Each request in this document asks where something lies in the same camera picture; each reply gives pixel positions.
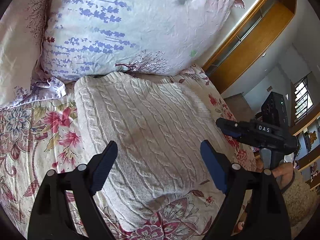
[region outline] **white knit sweater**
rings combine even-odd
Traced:
[[[204,139],[233,156],[210,111],[182,84],[113,72],[81,78],[75,95],[88,159],[110,140],[118,144],[103,193],[126,231],[210,177],[200,155]]]

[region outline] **pillow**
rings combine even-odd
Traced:
[[[65,94],[64,84],[39,66],[49,1],[12,0],[0,20],[1,109]]]
[[[175,75],[214,41],[235,0],[52,0],[42,66],[68,82],[131,71]]]

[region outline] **window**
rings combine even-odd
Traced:
[[[299,121],[302,117],[304,117],[310,107],[313,106],[311,97],[308,91],[308,76],[304,77],[302,81],[299,81],[296,85],[296,122]]]

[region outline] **blue gripper pad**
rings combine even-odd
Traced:
[[[208,140],[201,143],[200,153],[217,189],[225,194],[228,190],[226,172],[231,165],[228,158],[221,153],[217,153]]]
[[[102,190],[102,187],[106,182],[106,179],[117,156],[118,146],[114,141],[110,141],[102,154],[98,154],[92,157],[92,161],[90,161],[88,164],[88,166],[91,163],[93,164],[93,166],[96,166],[92,173],[92,184],[90,187],[90,193],[92,194],[92,196],[95,195],[97,191]]]

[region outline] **bedsheet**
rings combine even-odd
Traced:
[[[161,82],[178,82],[191,88],[210,109],[212,118],[234,120],[233,114],[218,91],[199,67],[195,74],[136,77]],[[234,161],[255,170],[255,160],[249,146],[226,136],[226,144],[234,149]],[[26,237],[28,221],[36,193],[49,169],[57,172],[73,170],[82,163],[83,150],[74,101],[73,84],[67,85],[67,95],[60,99],[34,102],[0,112],[0,204],[11,221]],[[77,212],[72,192],[68,192],[69,207],[79,233],[86,235]],[[106,197],[94,196],[101,214],[116,239],[201,239],[213,222],[224,195],[211,180],[159,210],[145,225],[135,231],[124,231]]]

